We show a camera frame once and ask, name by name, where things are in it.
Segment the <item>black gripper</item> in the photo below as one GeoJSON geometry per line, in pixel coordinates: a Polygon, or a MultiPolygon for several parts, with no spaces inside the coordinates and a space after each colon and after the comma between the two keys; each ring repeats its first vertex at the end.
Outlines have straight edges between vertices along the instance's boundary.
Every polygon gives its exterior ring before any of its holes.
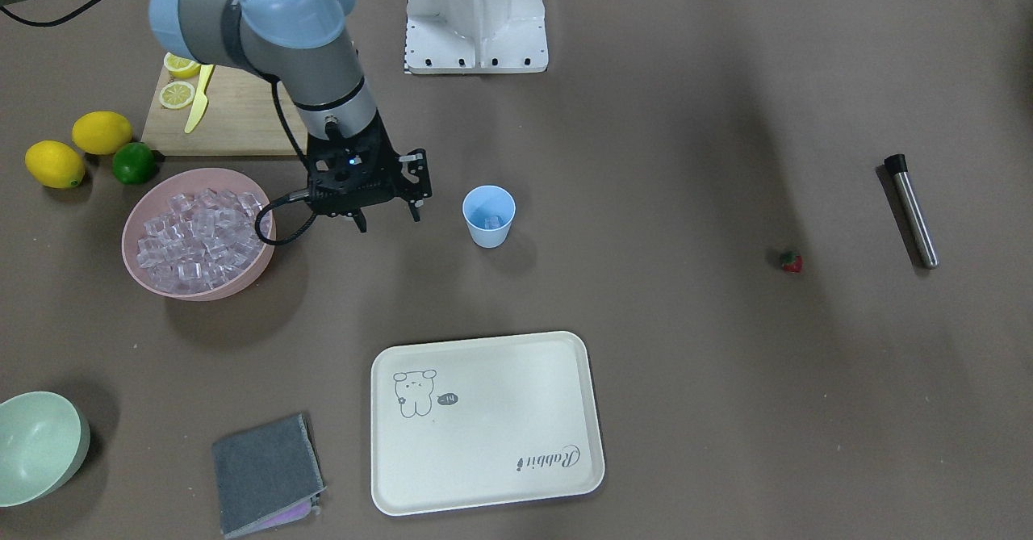
{"type": "Polygon", "coordinates": [[[325,138],[307,136],[305,203],[311,210],[318,216],[352,217],[366,233],[362,209],[403,200],[413,223],[421,222],[422,202],[433,195],[427,151],[397,153],[380,119],[353,136],[344,136],[337,122],[324,127],[325,138]]]}

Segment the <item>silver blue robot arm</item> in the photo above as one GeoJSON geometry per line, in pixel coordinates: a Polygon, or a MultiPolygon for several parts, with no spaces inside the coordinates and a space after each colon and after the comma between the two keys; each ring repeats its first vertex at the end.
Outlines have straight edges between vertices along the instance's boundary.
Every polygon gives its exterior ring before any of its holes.
{"type": "MultiPolygon", "coordinates": [[[[10,6],[28,0],[2,0],[10,6]]],[[[307,129],[295,148],[307,183],[263,207],[303,203],[312,217],[345,216],[366,231],[364,209],[403,200],[414,221],[431,198],[427,154],[392,147],[352,44],[353,0],[150,0],[148,21],[169,53],[284,87],[307,129]]]]}

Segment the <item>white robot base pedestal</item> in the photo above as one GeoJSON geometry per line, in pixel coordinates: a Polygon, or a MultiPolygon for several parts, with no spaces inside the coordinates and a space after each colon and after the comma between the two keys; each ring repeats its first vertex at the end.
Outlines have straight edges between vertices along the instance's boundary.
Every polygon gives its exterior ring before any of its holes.
{"type": "Polygon", "coordinates": [[[542,73],[545,0],[407,0],[410,74],[542,73]]]}

